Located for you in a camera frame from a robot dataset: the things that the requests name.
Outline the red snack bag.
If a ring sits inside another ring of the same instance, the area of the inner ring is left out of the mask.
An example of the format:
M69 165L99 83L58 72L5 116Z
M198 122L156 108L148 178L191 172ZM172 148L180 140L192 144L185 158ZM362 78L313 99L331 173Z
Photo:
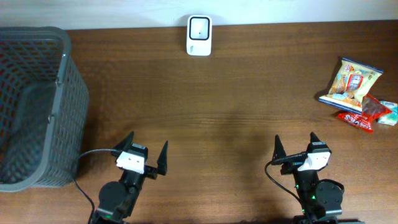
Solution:
M384 106L375 97L367 94L362 102L363 112L361 114L354 114L352 112L339 113L337 118L347 122L355 128L362 129L367 133L373 133L372 122L381 116L391 114L392 110Z

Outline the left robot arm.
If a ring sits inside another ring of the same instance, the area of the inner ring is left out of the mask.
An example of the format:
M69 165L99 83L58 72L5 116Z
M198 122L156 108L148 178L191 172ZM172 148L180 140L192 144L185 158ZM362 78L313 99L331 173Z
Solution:
M125 223L130 217L146 179L155 180L158 175L167 173L167 151L165 142L155 167L146 164L148 148L134 143L131 132L113 147L116 167L122 175L118 181L105 184L98 195L99 205L93 212L90 223Z

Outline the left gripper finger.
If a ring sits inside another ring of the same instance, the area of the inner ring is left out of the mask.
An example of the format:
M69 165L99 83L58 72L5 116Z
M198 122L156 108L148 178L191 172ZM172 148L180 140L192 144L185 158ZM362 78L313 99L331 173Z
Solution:
M111 152L112 156L119 156L123 151L128 151L131 147L132 141L134 139L134 131L130 132L126 138L124 138L120 143L118 143Z
M159 175L166 175L167 173L167 152L169 142L166 141L157 160L157 173Z

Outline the yellow wet wipes pack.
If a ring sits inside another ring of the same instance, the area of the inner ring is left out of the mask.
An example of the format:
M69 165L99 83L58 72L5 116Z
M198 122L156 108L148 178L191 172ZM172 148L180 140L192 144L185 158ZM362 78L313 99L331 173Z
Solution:
M362 114L363 98L383 73L384 70L379 68L342 58L328 93L318 100L341 110Z

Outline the green Kleenex tissue pack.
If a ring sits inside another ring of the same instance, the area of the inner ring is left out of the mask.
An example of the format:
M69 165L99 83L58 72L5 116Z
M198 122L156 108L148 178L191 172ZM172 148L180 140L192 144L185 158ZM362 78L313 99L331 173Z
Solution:
M389 108L392 112L381 116L377 120L377 122L381 124L395 126L397 124L397 103L388 102L388 101L380 101L380 103Z

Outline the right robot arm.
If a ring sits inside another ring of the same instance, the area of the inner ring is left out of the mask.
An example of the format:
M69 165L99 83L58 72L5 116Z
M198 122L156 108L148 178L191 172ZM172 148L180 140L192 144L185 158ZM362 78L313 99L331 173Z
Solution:
M295 216L294 223L338 223L336 217L342 214L344 185L318 177L318 172L327 167L331 154L326 142L319 140L315 133L310 133L310 142L305 151L289 156L280 137L275 136L274 153L269 164L281 166L281 175L294 177L296 194L274 182L293 195L302 208L303 214Z

